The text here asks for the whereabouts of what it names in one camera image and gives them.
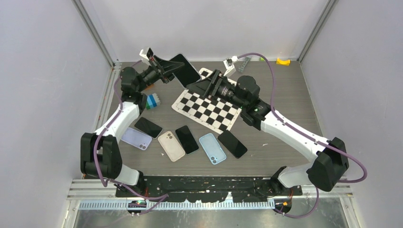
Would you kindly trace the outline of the black phone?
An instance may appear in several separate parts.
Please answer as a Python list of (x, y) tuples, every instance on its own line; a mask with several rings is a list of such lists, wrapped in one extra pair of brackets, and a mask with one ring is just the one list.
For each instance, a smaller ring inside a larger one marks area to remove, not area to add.
[(184, 63), (184, 66), (174, 73), (183, 88), (201, 80), (201, 75), (182, 53), (175, 55), (170, 61)]

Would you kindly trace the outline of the light blue phone case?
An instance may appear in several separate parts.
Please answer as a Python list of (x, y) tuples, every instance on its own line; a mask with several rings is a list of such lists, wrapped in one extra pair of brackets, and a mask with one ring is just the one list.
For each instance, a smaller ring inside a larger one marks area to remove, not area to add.
[(217, 165), (226, 160), (227, 156), (225, 152), (212, 133), (200, 137), (199, 143), (213, 165)]

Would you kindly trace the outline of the cream phone case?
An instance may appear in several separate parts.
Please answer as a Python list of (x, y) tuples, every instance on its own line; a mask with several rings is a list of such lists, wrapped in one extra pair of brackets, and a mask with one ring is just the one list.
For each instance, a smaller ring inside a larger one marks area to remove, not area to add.
[(171, 131), (161, 134), (157, 140), (172, 162), (176, 162), (185, 156), (183, 147)]

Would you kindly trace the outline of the lavender phone case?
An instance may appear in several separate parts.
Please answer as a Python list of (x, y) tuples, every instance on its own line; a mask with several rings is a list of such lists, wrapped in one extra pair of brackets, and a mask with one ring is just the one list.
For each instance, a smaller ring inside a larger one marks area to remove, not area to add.
[(127, 128), (121, 140), (129, 145), (145, 151), (152, 141), (152, 137), (133, 128)]

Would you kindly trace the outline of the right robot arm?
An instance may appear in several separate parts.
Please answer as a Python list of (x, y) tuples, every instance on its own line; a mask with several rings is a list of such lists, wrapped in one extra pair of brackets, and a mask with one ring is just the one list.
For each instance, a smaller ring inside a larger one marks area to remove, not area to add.
[(302, 154), (308, 163), (295, 167), (283, 166), (271, 177), (271, 188), (278, 195), (297, 185), (312, 184), (330, 192), (349, 168), (345, 143), (335, 137), (321, 137), (285, 118), (279, 111), (259, 98), (260, 87), (251, 76), (241, 76), (230, 83), (221, 71), (187, 85), (187, 89), (201, 98), (228, 102), (241, 109), (243, 121), (257, 130), (269, 133)]

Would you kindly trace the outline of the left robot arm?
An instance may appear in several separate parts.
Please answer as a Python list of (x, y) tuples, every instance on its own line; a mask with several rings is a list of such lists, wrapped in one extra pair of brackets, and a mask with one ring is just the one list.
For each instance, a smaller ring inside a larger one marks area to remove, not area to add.
[(123, 164), (118, 143), (146, 107), (147, 95), (143, 91), (158, 80), (169, 83), (184, 67), (183, 62), (159, 58), (150, 48), (142, 49), (139, 55), (147, 69), (138, 72), (128, 66), (120, 71), (118, 78), (122, 94), (119, 106), (100, 128), (93, 133), (84, 133), (80, 140), (81, 172), (99, 178), (104, 186), (107, 181), (126, 184), (127, 190), (135, 197), (145, 193), (146, 184), (140, 180), (140, 171)]

